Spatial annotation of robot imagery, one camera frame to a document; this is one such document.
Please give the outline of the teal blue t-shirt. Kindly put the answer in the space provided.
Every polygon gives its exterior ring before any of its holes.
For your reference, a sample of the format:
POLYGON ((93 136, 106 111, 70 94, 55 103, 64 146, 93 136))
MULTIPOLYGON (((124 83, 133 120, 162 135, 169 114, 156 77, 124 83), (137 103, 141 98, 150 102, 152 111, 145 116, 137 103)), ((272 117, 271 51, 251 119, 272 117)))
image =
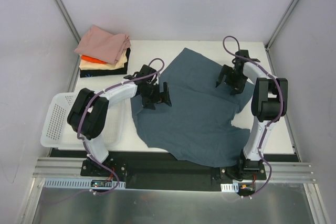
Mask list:
POLYGON ((254 86, 231 95, 226 84, 216 87, 221 66, 190 49, 182 52, 162 72, 172 104, 145 109, 140 96, 131 99, 132 117, 139 138, 180 161, 221 167, 236 164, 250 130, 232 125, 235 115, 250 101, 254 86))

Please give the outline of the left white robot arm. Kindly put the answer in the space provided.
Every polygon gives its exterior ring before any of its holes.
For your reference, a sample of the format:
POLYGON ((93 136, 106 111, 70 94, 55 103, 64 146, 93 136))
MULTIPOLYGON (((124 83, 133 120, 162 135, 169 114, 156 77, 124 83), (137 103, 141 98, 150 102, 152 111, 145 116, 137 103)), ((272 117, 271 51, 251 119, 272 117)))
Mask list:
POLYGON ((92 169, 99 176, 106 176, 111 170, 111 164, 106 160, 109 152, 102 138, 110 107, 136 96, 141 97, 144 109, 154 110, 155 105, 160 103, 172 105, 168 83, 163 82, 163 89, 160 89, 159 73, 143 65, 140 71, 125 76, 121 82, 103 91, 94 92, 87 88, 79 91, 69 111, 67 123, 82 141, 87 156, 94 161, 92 169))

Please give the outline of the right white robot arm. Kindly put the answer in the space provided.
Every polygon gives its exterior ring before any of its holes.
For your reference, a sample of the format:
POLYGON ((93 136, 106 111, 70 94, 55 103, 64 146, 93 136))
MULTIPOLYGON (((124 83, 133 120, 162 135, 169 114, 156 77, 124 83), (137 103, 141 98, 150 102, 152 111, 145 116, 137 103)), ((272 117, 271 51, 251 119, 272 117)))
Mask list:
POLYGON ((239 49, 233 67, 223 65, 216 81, 231 88, 231 95, 241 94, 247 80, 254 85, 251 112, 252 130, 236 165, 225 168, 227 177, 241 181, 264 169, 263 157, 267 139, 275 123, 287 113, 288 80, 269 74, 258 59, 249 57, 248 50, 239 49))

